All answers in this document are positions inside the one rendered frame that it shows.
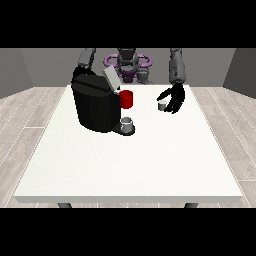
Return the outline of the red pod holder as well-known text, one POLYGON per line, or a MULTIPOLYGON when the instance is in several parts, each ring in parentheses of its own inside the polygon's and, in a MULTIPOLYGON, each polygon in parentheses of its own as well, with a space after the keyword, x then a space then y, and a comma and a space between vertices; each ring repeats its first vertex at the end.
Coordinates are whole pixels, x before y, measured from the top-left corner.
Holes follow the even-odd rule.
POLYGON ((123 109, 129 109, 133 106, 133 92, 130 90, 122 90, 119 93, 120 107, 123 109))

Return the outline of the black coffee machine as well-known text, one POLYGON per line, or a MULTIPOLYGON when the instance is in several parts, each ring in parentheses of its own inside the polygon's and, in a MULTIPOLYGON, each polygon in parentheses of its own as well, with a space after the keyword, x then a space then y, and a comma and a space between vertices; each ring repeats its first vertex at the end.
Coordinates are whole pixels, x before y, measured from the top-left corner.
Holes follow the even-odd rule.
POLYGON ((71 85, 79 122, 85 128, 101 133, 116 132, 123 136, 135 133, 121 131, 120 92, 114 92, 107 79, 98 75, 79 75, 71 85))

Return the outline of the small grey cup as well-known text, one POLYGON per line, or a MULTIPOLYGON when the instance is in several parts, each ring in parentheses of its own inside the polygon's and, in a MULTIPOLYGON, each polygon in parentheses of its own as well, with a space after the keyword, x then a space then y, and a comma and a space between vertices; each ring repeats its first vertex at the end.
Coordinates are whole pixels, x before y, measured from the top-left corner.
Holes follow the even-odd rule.
POLYGON ((121 124, 121 131, 124 133, 129 133, 133 129, 133 121, 130 117, 123 117, 120 120, 120 124, 121 124))

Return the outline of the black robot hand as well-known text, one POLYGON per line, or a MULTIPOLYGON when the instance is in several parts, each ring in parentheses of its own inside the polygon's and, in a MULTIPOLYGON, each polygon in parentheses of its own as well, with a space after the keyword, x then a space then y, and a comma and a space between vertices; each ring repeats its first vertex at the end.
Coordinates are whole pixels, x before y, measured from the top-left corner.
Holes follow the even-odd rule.
POLYGON ((77 76, 83 74, 83 75, 89 75, 91 72, 90 69, 86 69, 82 66, 77 66, 73 71, 73 79, 75 79, 77 76))
POLYGON ((185 101, 185 90, 182 83, 175 83, 171 88, 163 91, 157 98, 157 101, 171 96, 169 104, 164 109, 165 112, 177 113, 185 101))

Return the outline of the pale grey machine lid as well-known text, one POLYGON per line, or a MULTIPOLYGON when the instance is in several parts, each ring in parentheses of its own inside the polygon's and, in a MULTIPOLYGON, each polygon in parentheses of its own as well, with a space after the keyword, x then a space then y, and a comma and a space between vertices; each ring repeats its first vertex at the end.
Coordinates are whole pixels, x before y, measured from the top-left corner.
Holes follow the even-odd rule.
POLYGON ((102 71, 103 75, 107 79, 111 89, 116 91, 122 84, 113 66, 109 66, 102 71))

